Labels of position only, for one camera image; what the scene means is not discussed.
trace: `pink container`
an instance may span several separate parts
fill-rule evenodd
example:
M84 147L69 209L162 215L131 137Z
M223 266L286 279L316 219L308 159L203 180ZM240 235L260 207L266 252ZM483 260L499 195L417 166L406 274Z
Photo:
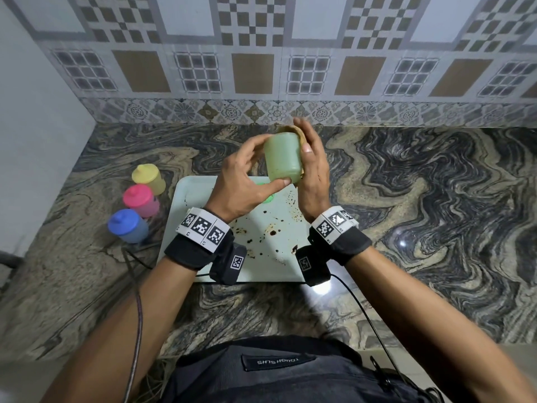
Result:
M158 212L160 203L147 185L136 184L123 194L123 203L142 217L150 217Z

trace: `person's left hand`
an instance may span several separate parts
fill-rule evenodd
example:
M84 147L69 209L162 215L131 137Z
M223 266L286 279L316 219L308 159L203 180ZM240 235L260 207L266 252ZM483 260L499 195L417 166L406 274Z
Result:
M247 175L263 155L263 145L270 137L272 134L252 137L238 152L224 160L222 171L205 205L206 210L218 215L225 223L230 223L291 183L291 178L285 178L256 185Z

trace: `blue lid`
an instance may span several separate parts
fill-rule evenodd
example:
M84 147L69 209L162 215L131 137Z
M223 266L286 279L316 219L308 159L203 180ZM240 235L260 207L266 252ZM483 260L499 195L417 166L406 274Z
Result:
M140 215L132 209L118 210L108 219L108 230L114 235L123 236L136 229Z

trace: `pink lid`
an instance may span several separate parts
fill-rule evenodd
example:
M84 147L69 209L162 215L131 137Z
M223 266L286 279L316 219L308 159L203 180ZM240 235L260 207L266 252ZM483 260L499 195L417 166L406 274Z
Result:
M123 203L129 208L144 206L152 200L151 188L143 184L133 185L123 194Z

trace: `blue container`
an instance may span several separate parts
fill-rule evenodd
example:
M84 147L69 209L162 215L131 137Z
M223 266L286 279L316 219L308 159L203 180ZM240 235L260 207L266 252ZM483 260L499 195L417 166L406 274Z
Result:
M140 243L149 235L149 226L132 209L118 210L108 220L108 230L127 243Z

